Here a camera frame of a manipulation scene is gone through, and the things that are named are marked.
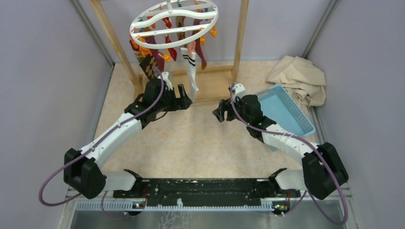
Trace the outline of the light blue plastic basket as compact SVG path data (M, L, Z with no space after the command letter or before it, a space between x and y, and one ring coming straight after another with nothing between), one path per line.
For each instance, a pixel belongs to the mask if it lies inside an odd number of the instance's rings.
M283 129L300 137L315 133L315 126L283 86L276 84L256 95L263 115L275 121Z

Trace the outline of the wooden hanger stand frame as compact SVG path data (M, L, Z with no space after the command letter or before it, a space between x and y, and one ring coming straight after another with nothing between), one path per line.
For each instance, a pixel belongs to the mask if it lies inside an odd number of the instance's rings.
M123 64L123 67L131 83L135 88L134 95L138 96L140 93L144 92L143 87L145 86L145 77L141 74L136 74L133 70L101 2L99 0L92 0L90 1L90 4L107 37L109 38L111 45L113 46L116 54L121 60L121 63ZM234 53L234 63L232 65L214 66L209 67L206 70L196 71L196 82L202 87L202 93L197 95L196 103L225 99L225 92L227 87L231 83L237 81L245 34L248 5L249 2L247 0L241 1L236 48Z

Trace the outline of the brown yellow argyle sock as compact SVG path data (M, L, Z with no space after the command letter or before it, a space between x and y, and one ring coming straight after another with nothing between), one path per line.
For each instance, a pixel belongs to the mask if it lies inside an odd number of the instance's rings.
M139 66L143 70L148 80L155 78L154 68L157 67L155 56L146 55L139 63Z

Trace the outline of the white sock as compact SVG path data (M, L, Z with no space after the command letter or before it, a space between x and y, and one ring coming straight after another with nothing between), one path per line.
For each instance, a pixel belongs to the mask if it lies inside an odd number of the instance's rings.
M187 75L189 78L189 92L187 93L188 97L194 102L196 93L199 91L198 86L196 85L196 53L189 52L187 48L181 48L181 54L185 61L188 63Z

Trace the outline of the white round clip hanger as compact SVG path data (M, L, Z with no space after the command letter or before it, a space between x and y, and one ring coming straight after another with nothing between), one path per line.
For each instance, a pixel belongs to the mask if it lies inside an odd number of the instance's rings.
M171 29L166 29L163 18L169 17ZM148 49L167 49L184 46L207 33L216 36L216 22L219 10L212 0L166 0L154 5L139 16L130 25L130 32L135 43ZM202 20L200 25L193 25L194 19ZM168 34L171 43L165 43ZM144 37L154 36L156 44L145 42Z

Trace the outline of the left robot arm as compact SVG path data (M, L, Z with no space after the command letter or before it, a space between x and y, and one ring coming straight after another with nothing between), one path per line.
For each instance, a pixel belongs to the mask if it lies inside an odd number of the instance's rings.
M71 148L65 153L64 182L87 199L117 190L133 198L140 196L143 184L139 175L130 170L102 171L102 167L127 140L156 120L158 113L190 107L192 100L183 84L178 85L178 90L179 97L168 79L158 77L147 82L145 92L101 136L80 150Z

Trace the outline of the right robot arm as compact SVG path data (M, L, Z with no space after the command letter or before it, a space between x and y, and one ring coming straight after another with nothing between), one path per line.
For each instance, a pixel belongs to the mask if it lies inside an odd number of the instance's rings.
M219 122L242 122L253 138L282 150L300 163L301 169L281 168L269 177L269 191L273 196L280 197L287 190L296 189L306 190L319 200L334 192L345 197L341 186L349 176L334 145L313 143L285 130L264 115L257 95L242 98L233 95L221 100L212 114Z

